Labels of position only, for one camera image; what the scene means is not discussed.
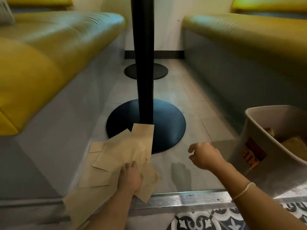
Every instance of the yellow backrest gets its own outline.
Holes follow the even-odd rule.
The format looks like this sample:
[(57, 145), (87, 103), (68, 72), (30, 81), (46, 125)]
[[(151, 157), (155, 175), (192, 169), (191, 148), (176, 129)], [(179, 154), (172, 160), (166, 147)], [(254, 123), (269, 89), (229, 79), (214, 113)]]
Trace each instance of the yellow backrest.
[(232, 11), (307, 12), (307, 0), (234, 0)]
[(7, 0), (9, 6), (18, 7), (53, 7), (53, 6), (71, 6), (72, 0)]

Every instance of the white bucket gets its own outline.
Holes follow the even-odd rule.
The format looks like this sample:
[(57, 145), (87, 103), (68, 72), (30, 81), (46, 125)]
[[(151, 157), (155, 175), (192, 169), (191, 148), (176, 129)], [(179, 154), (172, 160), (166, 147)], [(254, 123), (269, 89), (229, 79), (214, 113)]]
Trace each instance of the white bucket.
[[(307, 111), (280, 105), (249, 108), (245, 114), (244, 129), (228, 162), (271, 197), (305, 183), (307, 162), (276, 139), (307, 139)], [(264, 130), (269, 127), (276, 139)]]

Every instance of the sticker on bin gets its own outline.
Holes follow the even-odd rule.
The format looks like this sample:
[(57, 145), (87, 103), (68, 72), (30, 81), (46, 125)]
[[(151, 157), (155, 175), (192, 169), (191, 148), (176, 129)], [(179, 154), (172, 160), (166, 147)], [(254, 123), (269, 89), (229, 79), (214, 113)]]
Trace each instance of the sticker on bin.
[(248, 138), (242, 149), (243, 158), (251, 167), (255, 167), (267, 156), (267, 154), (253, 141)]

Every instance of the bin rim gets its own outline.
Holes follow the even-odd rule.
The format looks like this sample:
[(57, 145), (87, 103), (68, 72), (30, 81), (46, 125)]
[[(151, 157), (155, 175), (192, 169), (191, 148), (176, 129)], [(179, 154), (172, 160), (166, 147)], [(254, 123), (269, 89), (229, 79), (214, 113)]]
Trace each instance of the bin rim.
[(284, 150), (289, 156), (291, 156), (293, 159), (296, 159), (298, 162), (300, 162), (303, 165), (307, 165), (307, 161), (303, 160), (302, 158), (299, 158), (298, 156), (294, 155), (292, 152), (290, 152), (288, 149), (286, 149), (284, 146), (282, 146), (281, 143), (279, 143), (274, 137), (272, 137), (267, 131), (265, 131), (249, 114), (249, 111), (254, 109), (265, 109), (265, 108), (272, 108), (272, 107), (284, 107), (284, 108), (292, 108), (292, 109), (298, 109), (303, 110), (301, 108), (291, 106), (291, 105), (271, 105), (271, 106), (258, 106), (258, 107), (251, 107), (245, 110), (246, 117), (252, 121), (257, 128), (260, 129), (267, 137), (269, 137), (274, 144), (276, 144), (280, 149)]

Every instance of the round black base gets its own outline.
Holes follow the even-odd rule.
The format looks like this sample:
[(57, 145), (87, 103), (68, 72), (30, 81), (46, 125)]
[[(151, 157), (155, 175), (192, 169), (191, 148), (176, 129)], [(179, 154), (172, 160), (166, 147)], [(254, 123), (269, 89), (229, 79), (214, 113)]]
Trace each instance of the round black base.
[[(169, 73), (169, 70), (167, 69), (167, 67), (165, 67), (164, 65), (160, 65), (160, 64), (156, 64), (154, 63), (154, 74), (153, 74), (153, 78), (154, 79), (159, 79), (159, 78), (162, 78), (162, 77), (165, 77), (168, 73)], [(127, 77), (130, 77), (130, 78), (133, 78), (133, 79), (136, 79), (137, 76), (136, 76), (136, 64), (132, 64), (132, 65), (129, 65), (128, 67), (125, 68), (124, 70), (124, 73)]]
[[(175, 146), (185, 133), (185, 118), (174, 105), (154, 99), (154, 140), (152, 154), (159, 153)], [(106, 122), (109, 138), (125, 129), (132, 130), (133, 123), (140, 123), (138, 99), (131, 100), (117, 107)]]

